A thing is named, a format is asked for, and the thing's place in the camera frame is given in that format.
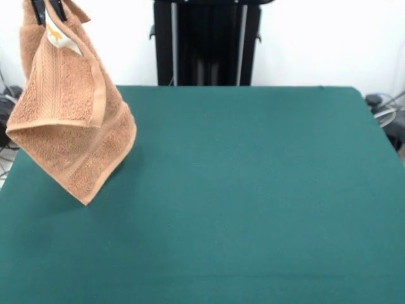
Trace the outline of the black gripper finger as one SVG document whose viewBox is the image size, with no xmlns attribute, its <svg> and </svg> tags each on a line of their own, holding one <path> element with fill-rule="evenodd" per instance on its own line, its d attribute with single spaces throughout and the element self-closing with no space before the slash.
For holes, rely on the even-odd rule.
<svg viewBox="0 0 405 304">
<path fill-rule="evenodd" d="M 63 2 L 61 0 L 49 0 L 47 2 L 47 14 L 52 20 L 58 18 L 62 22 L 67 21 Z"/>
<path fill-rule="evenodd" d="M 38 25 L 45 25 L 45 2 L 44 0 L 31 0 L 31 5 L 34 9 L 34 14 Z"/>
</svg>

